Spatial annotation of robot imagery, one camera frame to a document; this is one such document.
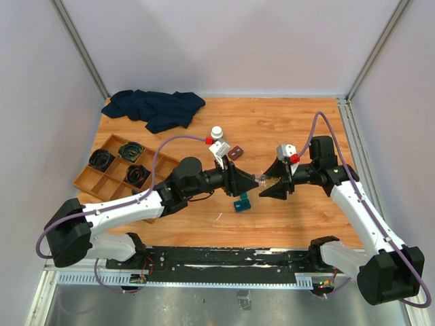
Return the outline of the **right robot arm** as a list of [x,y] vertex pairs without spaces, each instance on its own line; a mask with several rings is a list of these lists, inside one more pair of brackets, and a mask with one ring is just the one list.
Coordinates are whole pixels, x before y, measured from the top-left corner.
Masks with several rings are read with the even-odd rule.
[[311,162],[301,164],[295,146],[279,145],[265,172],[267,179],[277,182],[260,196],[286,200],[297,185],[318,185],[345,214],[364,248],[359,253],[335,236],[317,238],[309,246],[309,266],[317,272],[329,266],[343,272],[373,306],[418,295],[425,261],[421,250],[407,246],[386,224],[355,171],[335,153],[331,137],[313,137],[309,155]]

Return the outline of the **teal pill box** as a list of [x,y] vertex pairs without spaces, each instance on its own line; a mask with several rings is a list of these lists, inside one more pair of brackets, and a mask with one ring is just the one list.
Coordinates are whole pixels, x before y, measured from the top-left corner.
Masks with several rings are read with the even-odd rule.
[[241,213],[251,209],[251,202],[249,201],[247,193],[241,194],[240,198],[233,203],[234,211]]

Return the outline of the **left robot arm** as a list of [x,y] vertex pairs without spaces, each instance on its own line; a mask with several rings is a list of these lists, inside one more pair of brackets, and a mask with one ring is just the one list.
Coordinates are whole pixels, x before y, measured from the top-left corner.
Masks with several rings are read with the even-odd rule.
[[133,235],[108,234],[108,230],[172,215],[186,208],[190,198],[217,189],[237,197],[257,187],[255,177],[232,162],[203,170],[199,159],[187,157],[166,180],[145,192],[99,204],[66,200],[46,224],[44,234],[57,268],[88,258],[115,259],[136,269],[145,262],[138,240]]

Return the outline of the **clear jar of yellow pills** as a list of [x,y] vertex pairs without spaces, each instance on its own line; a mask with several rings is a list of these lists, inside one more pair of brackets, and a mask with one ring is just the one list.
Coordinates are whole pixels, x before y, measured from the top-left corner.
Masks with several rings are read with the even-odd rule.
[[264,189],[268,189],[278,183],[280,178],[270,177],[267,175],[255,175],[255,180],[259,186],[263,187]]

